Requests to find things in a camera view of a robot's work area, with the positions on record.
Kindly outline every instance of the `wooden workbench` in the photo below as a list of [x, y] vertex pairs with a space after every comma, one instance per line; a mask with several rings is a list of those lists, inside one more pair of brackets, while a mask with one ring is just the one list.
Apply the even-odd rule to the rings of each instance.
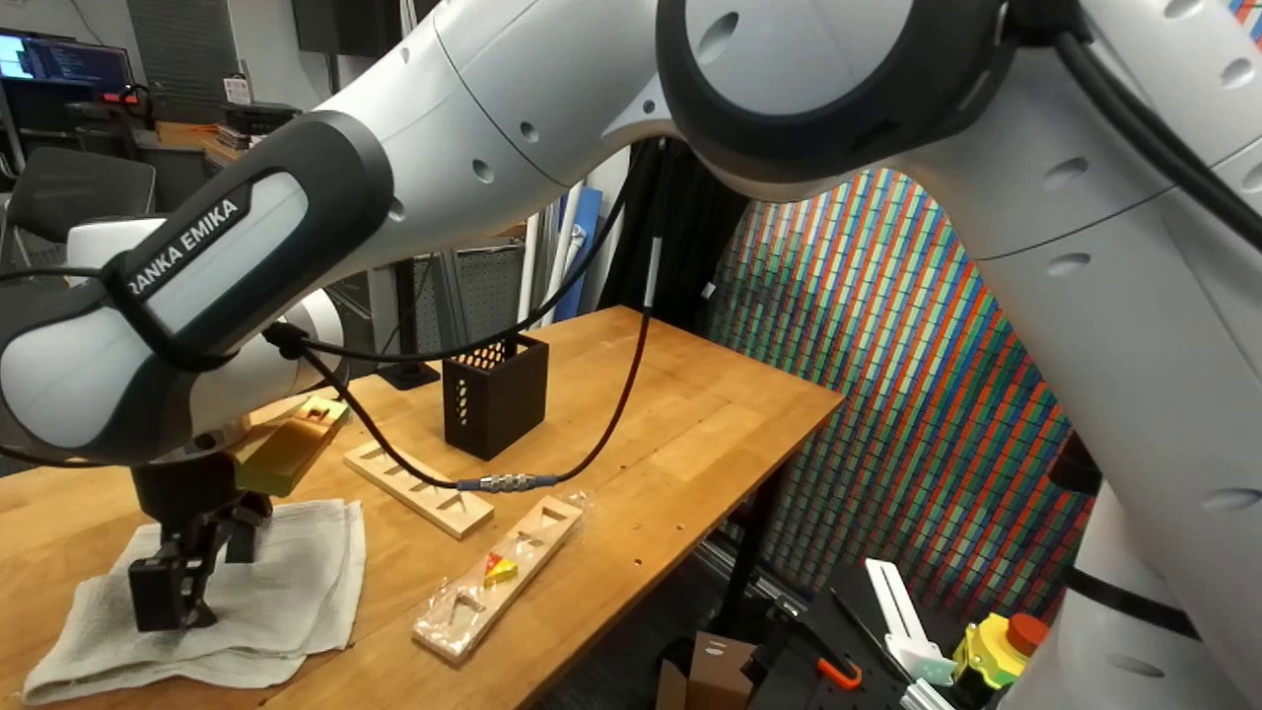
[[224, 148], [213, 123], [157, 123], [157, 148], [200, 150], [213, 166], [231, 166], [235, 148]]
[[[595, 312], [539, 333], [553, 345], [547, 420], [498, 463], [441, 448], [439, 386], [355, 384], [381, 432], [441, 473], [569, 471], [602, 432], [624, 386], [636, 312]], [[306, 659], [276, 691], [157, 683], [73, 708], [526, 708], [629, 612], [742, 499], [833, 416], [841, 399], [724, 346], [649, 329], [640, 386], [608, 453], [547, 488], [585, 501], [560, 557], [526, 590], [464, 667], [411, 638], [441, 578], [464, 574], [544, 492], [491, 499], [498, 515], [453, 541], [361, 480], [344, 425], [295, 499], [355, 499], [365, 516], [365, 590], [355, 647]], [[54, 645], [72, 594], [98, 578], [140, 525], [126, 471], [35, 471], [0, 480], [0, 696], [13, 697]]]

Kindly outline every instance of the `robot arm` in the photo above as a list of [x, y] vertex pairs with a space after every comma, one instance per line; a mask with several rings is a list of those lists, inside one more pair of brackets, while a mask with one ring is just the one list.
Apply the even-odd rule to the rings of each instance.
[[646, 135], [682, 135], [753, 198], [903, 153], [1153, 541], [1145, 554], [1262, 701], [1262, 634], [1229, 617], [1262, 580], [1262, 265], [1128, 150], [1049, 53], [1013, 53], [1013, 35], [1049, 41], [1078, 11], [1120, 83], [1259, 198], [1259, 57], [1213, 0], [453, 0], [114, 257], [104, 283], [0, 321], [0, 442], [152, 463], [267, 399], [207, 408], [305, 294], [487, 237]]

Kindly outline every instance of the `cable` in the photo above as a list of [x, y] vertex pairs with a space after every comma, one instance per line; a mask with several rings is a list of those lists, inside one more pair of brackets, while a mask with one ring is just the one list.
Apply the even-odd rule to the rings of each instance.
[[562, 294], [595, 265], [595, 257], [602, 254], [602, 242], [610, 237], [615, 223], [619, 223], [624, 211], [627, 211], [627, 183], [629, 183], [629, 175], [624, 179], [619, 198], [615, 198], [615, 204], [608, 211], [608, 223], [602, 223], [600, 232], [595, 232], [595, 244], [585, 249], [585, 257], [570, 265], [570, 274], [560, 282], [560, 290], [554, 290], [544, 304], [535, 304], [519, 323], [499, 329], [499, 333], [482, 336], [482, 338], [460, 345], [460, 346], [418, 350], [418, 357], [355, 350], [355, 346], [335, 346], [335, 345], [315, 345], [315, 338], [305, 345], [305, 346], [322, 350], [322, 357], [339, 357], [339, 361], [369, 361], [369, 362], [401, 362], [401, 366], [414, 366], [414, 362], [424, 362], [424, 361], [449, 361], [449, 357], [460, 357], [460, 350], [474, 350], [474, 346], [507, 338], [507, 336], [539, 323], [539, 321], [560, 304], [560, 295], [562, 295]]
[[9, 450], [9, 448], [0, 448], [0, 458], [25, 463], [25, 465], [52, 465], [52, 471], [104, 471], [104, 465], [110, 465], [110, 463], [90, 463], [90, 458], [35, 458], [35, 453]]
[[299, 357], [335, 386], [335, 394], [359, 416], [361, 432], [381, 448], [381, 453], [407, 471], [411, 479], [418, 479], [422, 486], [432, 486], [432, 488], [477, 488], [477, 492], [526, 492], [526, 488], [544, 488], [544, 486], [560, 486], [560, 480], [570, 480], [575, 473], [585, 473], [600, 453], [602, 448], [610, 442], [610, 436], [619, 432], [624, 423], [624, 412], [629, 402], [629, 391], [636, 391], [636, 375], [640, 375], [640, 362], [644, 362], [644, 346], [646, 346], [646, 323], [649, 323], [649, 312], [644, 312], [640, 321], [640, 338], [636, 338], [636, 357], [629, 357], [629, 366], [627, 366], [627, 384], [624, 384], [624, 394], [615, 402], [615, 416], [608, 420], [600, 442], [585, 453], [585, 463], [575, 463], [570, 471], [562, 473], [486, 473], [486, 479], [464, 479], [464, 480], [441, 480], [424, 471], [418, 471], [414, 463], [407, 463], [391, 440], [381, 436], [381, 425], [369, 420], [369, 412], [349, 394], [347, 379], [339, 379], [319, 357], [315, 346], [299, 345]]
[[14, 270], [14, 274], [0, 274], [5, 282], [104, 282], [98, 270]]
[[1262, 254], [1262, 219], [1200, 162], [1200, 153], [1153, 115], [1071, 33], [1058, 35], [1058, 57], [1091, 107], [1183, 195], [1229, 224]]
[[347, 379], [339, 379], [319, 357], [315, 346], [305, 338], [299, 329], [292, 323], [272, 323], [265, 336], [278, 346], [284, 361], [299, 357], [306, 361], [332, 386], [335, 394], [359, 416], [361, 432], [380, 442], [380, 450], [407, 471], [411, 479], [418, 479], [422, 486], [432, 488], [469, 488], [469, 492], [528, 492], [528, 488], [547, 488], [547, 486], [562, 486], [570, 479], [581, 479], [610, 442], [610, 436], [624, 423], [624, 412], [629, 402], [636, 379], [640, 379], [640, 362], [644, 362], [644, 346], [646, 346], [646, 329], [649, 329], [649, 310], [654, 310], [654, 294], [660, 294], [660, 262], [664, 262], [664, 237], [649, 242], [649, 265], [646, 265], [646, 290], [644, 290], [644, 310], [640, 310], [640, 336], [636, 336], [636, 357], [619, 391], [619, 402], [602, 425], [602, 436], [595, 440], [595, 448], [562, 473], [486, 473], [486, 479], [464, 479], [464, 480], [441, 480], [424, 471], [418, 471], [414, 463], [407, 463], [393, 442], [381, 436], [381, 425], [369, 420], [369, 412], [355, 399], [355, 391], [347, 386]]

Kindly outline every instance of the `wooden block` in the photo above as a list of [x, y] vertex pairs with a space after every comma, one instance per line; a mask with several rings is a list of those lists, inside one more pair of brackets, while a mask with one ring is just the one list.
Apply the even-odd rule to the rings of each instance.
[[322, 453], [339, 423], [347, 420], [347, 402], [328, 394], [305, 399], [276, 432], [235, 465], [235, 488], [286, 499]]
[[526, 584], [554, 557], [581, 515], [569, 501], [544, 499], [460, 580], [431, 601], [411, 634], [447, 665], [469, 659]]
[[[418, 471], [424, 471], [431, 479], [447, 480], [441, 473], [432, 473], [432, 465], [422, 465], [418, 458], [401, 453], [407, 463], [414, 463]], [[431, 516], [439, 528], [447, 528], [449, 538], [464, 538], [469, 528], [477, 528], [482, 521], [487, 521], [491, 507], [482, 501], [477, 492], [460, 492], [460, 488], [432, 488], [418, 479], [411, 479], [407, 471], [398, 471], [391, 463], [385, 450], [380, 450], [376, 442], [359, 448], [347, 453], [347, 463], [376, 486], [391, 488], [398, 501], [407, 501], [411, 511], [418, 511], [422, 516]]]

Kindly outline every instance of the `white cloth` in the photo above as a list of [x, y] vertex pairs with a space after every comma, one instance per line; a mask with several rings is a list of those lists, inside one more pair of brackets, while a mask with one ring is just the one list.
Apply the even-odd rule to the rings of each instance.
[[361, 594], [361, 511], [349, 501], [276, 507], [251, 565], [215, 562], [205, 584], [213, 626], [132, 630], [126, 569], [152, 548], [157, 525], [147, 525], [107, 578], [73, 590], [64, 634], [26, 674], [26, 708], [175, 674], [213, 688], [276, 688], [306, 655], [349, 645]]

